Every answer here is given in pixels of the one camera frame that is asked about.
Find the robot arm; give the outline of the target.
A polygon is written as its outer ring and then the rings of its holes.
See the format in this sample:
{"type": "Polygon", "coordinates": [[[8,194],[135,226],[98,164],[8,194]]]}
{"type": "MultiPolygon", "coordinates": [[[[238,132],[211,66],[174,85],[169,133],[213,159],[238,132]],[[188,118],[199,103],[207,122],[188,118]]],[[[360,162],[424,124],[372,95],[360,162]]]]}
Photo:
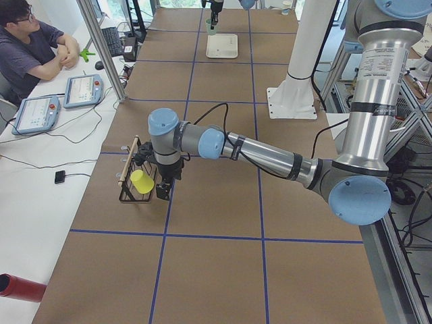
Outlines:
{"type": "Polygon", "coordinates": [[[391,206],[385,145],[410,48],[423,37],[430,13],[430,1],[348,2],[344,38],[360,46],[361,58],[342,151],[336,158],[305,157],[229,132],[225,126],[182,121],[174,110],[159,108],[148,116],[150,138],[134,149],[135,164],[156,166],[161,182],[155,190],[164,200],[169,200],[188,157],[225,157],[302,184],[345,222],[369,225],[382,219],[391,206]]]}
{"type": "MultiPolygon", "coordinates": [[[[202,8],[205,8],[208,3],[210,4],[210,10],[211,10],[210,29],[214,30],[215,27],[218,25],[219,14],[223,10],[224,0],[201,0],[200,2],[201,2],[202,8]]],[[[256,1],[255,0],[240,0],[239,3],[243,9],[249,10],[255,5],[256,1]]]]}

